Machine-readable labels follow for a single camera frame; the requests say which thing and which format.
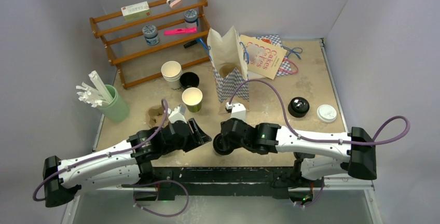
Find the white cup lid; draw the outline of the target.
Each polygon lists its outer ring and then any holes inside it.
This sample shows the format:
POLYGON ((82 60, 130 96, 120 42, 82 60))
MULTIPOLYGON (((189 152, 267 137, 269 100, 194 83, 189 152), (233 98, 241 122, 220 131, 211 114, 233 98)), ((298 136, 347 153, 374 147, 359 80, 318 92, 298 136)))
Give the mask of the white cup lid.
POLYGON ((337 110, 328 104, 320 105, 317 108, 317 117, 324 123, 332 123, 337 119, 337 110))

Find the pink marker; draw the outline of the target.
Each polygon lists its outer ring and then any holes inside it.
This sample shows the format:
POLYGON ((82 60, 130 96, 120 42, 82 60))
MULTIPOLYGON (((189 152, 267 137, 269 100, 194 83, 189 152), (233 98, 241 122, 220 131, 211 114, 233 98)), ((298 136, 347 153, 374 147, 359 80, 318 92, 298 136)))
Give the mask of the pink marker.
POLYGON ((164 31, 164 35, 170 36, 170 35, 193 34, 193 33, 197 33, 197 31, 198 31, 197 27, 173 29, 173 30, 164 31))

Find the black paper cup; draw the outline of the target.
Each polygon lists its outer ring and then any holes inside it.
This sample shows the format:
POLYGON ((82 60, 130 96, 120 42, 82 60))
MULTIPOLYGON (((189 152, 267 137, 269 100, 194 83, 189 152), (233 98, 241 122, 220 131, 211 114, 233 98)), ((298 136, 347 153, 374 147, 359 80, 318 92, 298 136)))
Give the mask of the black paper cup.
POLYGON ((179 81, 183 89, 197 88, 200 83, 199 76, 193 72, 183 73, 179 81))
POLYGON ((234 151, 233 148, 231 148, 228 144, 224 142, 223 137, 220 133, 217 134, 213 139, 213 148, 219 156, 226 156, 234 151))

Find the beige cakes paper bag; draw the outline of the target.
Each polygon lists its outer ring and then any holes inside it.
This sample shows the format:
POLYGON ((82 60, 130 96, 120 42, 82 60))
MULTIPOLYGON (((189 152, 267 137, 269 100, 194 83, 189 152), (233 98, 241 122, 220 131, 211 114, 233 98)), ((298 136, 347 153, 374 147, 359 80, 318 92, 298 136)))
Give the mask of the beige cakes paper bag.
POLYGON ((271 45, 256 37, 240 35, 240 40, 249 53, 247 70, 274 80, 286 51, 281 47, 271 45))

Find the pink white small tool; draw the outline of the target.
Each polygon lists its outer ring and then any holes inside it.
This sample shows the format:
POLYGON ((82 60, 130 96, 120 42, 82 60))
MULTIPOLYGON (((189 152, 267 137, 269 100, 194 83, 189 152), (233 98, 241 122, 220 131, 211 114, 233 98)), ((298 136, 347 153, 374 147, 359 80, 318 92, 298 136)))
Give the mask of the pink white small tool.
POLYGON ((166 3, 171 9, 175 9, 182 4, 182 0, 167 0, 166 3))

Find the brown pulp cup carrier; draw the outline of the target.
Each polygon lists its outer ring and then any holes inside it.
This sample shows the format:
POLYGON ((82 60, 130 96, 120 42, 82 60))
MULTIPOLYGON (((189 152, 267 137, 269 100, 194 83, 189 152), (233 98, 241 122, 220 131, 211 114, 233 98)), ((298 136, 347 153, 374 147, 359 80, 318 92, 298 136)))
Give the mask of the brown pulp cup carrier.
POLYGON ((163 120, 164 109, 161 105, 150 107, 146 111, 146 123, 150 128, 159 127, 163 120))

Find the blue checkered paper bag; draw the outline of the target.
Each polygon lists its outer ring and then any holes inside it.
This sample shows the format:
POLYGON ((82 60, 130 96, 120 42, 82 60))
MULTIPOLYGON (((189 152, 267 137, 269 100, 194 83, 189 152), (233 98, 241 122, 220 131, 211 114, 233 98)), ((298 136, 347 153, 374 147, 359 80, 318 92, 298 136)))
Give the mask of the blue checkered paper bag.
POLYGON ((240 86, 248 80, 248 56, 245 54, 244 44, 240 40, 235 27, 232 26, 225 35, 221 35, 213 28, 210 28, 207 39, 202 44, 208 53, 213 67, 215 92, 218 100, 214 104, 214 111, 219 114, 225 114, 225 106, 230 99, 233 99, 234 103, 242 103, 245 107, 249 108, 249 85, 246 83, 240 86), (241 68, 241 72, 235 69, 227 77, 222 78, 219 70, 227 63, 236 64, 241 68))

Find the white paper cup stack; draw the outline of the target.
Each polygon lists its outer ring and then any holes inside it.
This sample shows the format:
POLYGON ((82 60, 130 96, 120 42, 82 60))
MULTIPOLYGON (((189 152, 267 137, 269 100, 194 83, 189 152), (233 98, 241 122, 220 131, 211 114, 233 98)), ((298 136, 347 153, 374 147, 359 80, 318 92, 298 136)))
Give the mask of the white paper cup stack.
POLYGON ((164 80, 168 83, 172 90, 179 90, 181 88, 180 77, 183 72, 179 62, 165 62, 161 67, 161 73, 164 80))

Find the black lid stack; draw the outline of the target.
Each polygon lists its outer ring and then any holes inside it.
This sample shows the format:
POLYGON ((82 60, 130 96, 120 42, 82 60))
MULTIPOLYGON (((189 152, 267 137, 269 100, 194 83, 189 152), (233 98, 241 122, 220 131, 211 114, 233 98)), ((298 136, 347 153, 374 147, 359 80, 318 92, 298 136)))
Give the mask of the black lid stack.
POLYGON ((288 104, 288 112, 295 118, 304 117, 310 109, 309 102, 303 97, 294 97, 288 104))

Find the single brown pulp carrier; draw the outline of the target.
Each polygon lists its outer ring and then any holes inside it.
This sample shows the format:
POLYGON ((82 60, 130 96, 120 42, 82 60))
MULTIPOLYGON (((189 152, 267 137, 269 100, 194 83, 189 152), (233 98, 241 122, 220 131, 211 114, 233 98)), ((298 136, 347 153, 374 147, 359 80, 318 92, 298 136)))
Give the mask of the single brown pulp carrier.
POLYGON ((239 66, 237 66, 236 64, 227 63, 220 68, 219 74, 221 75, 222 78, 225 78, 230 73, 232 73, 235 69, 237 69, 239 72, 241 72, 241 68, 239 66))

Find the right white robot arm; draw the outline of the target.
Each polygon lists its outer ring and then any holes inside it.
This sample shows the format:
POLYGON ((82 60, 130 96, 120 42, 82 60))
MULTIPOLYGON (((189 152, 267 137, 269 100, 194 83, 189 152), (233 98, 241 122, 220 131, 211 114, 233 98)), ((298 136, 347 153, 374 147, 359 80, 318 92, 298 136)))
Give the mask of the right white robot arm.
POLYGON ((253 127, 231 118, 221 123, 221 132, 214 138, 213 147, 222 156, 238 148, 260 155, 280 152, 314 154, 315 158, 295 161, 291 179, 298 186, 341 173, 362 180, 377 178, 376 148, 366 131, 357 127, 353 127, 350 133, 292 132, 288 127, 274 123, 260 123, 253 127))

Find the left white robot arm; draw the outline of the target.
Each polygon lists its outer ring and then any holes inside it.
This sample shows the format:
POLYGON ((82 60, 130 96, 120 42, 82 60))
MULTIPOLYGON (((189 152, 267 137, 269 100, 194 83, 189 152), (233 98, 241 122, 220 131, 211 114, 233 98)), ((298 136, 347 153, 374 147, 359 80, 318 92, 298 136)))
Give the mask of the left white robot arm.
POLYGON ((153 160, 177 150, 189 152, 211 140, 191 118, 138 131, 110 148, 83 157, 48 157, 43 167, 45 206, 61 206, 84 192, 113 185, 149 187, 155 180, 153 160))

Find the black blue marker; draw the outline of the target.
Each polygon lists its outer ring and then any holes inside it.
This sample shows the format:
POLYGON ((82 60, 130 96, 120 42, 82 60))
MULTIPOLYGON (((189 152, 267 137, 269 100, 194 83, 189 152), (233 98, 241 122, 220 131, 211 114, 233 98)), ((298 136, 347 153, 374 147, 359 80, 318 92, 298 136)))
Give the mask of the black blue marker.
POLYGON ((191 46, 196 45, 197 43, 198 43, 198 41, 195 39, 195 40, 192 40, 192 41, 190 41, 190 42, 188 42, 188 43, 185 43, 185 44, 183 45, 183 47, 186 49, 186 48, 189 48, 189 47, 191 47, 191 46))

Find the white wrapped straws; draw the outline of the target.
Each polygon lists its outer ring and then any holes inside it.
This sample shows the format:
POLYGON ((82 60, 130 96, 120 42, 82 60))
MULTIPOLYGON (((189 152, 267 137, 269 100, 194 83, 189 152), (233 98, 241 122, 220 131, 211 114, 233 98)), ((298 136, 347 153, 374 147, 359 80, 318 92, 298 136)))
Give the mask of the white wrapped straws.
POLYGON ((76 86, 78 99, 90 104, 94 108, 109 105, 113 101, 114 96, 111 95, 99 74, 96 71, 92 71, 88 76, 94 86, 92 87, 84 82, 76 86))

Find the blue patterned jar left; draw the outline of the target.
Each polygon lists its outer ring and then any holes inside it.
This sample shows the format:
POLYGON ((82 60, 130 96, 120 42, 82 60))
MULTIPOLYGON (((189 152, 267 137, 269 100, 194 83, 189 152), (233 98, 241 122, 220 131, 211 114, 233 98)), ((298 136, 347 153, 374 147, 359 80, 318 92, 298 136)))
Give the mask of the blue patterned jar left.
POLYGON ((160 42, 158 30, 154 25, 146 25, 142 28, 143 36, 148 45, 154 46, 160 42))

